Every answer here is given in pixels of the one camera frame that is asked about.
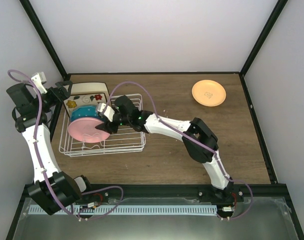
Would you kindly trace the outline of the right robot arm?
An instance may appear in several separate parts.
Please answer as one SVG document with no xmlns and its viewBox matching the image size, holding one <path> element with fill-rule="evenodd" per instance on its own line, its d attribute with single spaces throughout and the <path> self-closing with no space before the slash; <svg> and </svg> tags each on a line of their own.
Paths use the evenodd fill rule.
<svg viewBox="0 0 304 240">
<path fill-rule="evenodd" d="M 183 142 L 189 156 L 201 163 L 209 175 L 214 197 L 224 202 L 232 195 L 233 182 L 221 162 L 218 138 L 200 118 L 188 121 L 161 117 L 140 110 L 125 95 L 118 97 L 113 106 L 99 103 L 96 111 L 104 119 L 96 128 L 109 134 L 125 125 L 136 132 L 160 134 Z"/>
</svg>

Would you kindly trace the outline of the teal dotted plate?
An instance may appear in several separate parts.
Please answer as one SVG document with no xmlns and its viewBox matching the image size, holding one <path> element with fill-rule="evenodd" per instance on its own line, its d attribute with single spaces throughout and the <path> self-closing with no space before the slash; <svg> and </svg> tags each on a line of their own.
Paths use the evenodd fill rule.
<svg viewBox="0 0 304 240">
<path fill-rule="evenodd" d="M 70 116 L 70 121 L 73 122 L 79 118 L 95 118 L 102 120 L 101 116 L 99 116 L 96 111 L 95 105 L 83 105 L 76 108 Z"/>
</svg>

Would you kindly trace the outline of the orange round plate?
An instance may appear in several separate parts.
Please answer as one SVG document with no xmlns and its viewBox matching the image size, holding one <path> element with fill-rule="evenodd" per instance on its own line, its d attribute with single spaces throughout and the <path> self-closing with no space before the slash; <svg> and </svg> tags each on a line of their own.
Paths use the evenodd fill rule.
<svg viewBox="0 0 304 240">
<path fill-rule="evenodd" d="M 192 87 L 194 100 L 206 107 L 216 107 L 221 105 L 226 99 L 224 87 L 213 80 L 200 80 Z"/>
</svg>

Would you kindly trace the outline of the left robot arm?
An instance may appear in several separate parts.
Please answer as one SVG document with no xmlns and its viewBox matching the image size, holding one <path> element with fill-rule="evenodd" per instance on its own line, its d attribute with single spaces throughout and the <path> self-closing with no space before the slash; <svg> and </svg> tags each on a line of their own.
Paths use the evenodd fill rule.
<svg viewBox="0 0 304 240">
<path fill-rule="evenodd" d="M 71 178 L 60 170 L 47 123 L 47 113 L 51 108 L 70 97 L 72 82 L 57 82 L 55 87 L 45 88 L 43 72 L 27 76 L 10 69 L 7 74 L 17 82 L 6 90 L 15 105 L 11 115 L 16 130 L 28 145 L 33 164 L 33 184 L 27 192 L 48 215 L 61 210 L 73 215 L 74 203 L 78 200 L 90 201 L 94 189 L 85 176 Z"/>
</svg>

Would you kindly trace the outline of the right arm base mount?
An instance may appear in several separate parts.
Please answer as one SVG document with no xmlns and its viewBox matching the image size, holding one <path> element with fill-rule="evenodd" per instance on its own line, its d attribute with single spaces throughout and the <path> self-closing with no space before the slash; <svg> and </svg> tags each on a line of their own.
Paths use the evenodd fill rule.
<svg viewBox="0 0 304 240">
<path fill-rule="evenodd" d="M 243 202 L 244 198 L 239 195 L 239 191 L 240 189 L 235 185 L 228 186 L 225 190 L 215 188 L 212 185 L 201 185 L 197 190 L 199 199 L 212 204 L 229 204 L 234 200 Z"/>
</svg>

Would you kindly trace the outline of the pink round plate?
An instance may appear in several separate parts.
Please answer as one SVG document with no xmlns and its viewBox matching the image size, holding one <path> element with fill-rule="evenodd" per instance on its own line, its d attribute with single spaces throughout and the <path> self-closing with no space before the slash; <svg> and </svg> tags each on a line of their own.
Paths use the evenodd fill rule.
<svg viewBox="0 0 304 240">
<path fill-rule="evenodd" d="M 83 143 L 100 143 L 110 137 L 110 134 L 96 129 L 103 121 L 93 117 L 82 117 L 72 121 L 68 126 L 69 135 Z"/>
</svg>

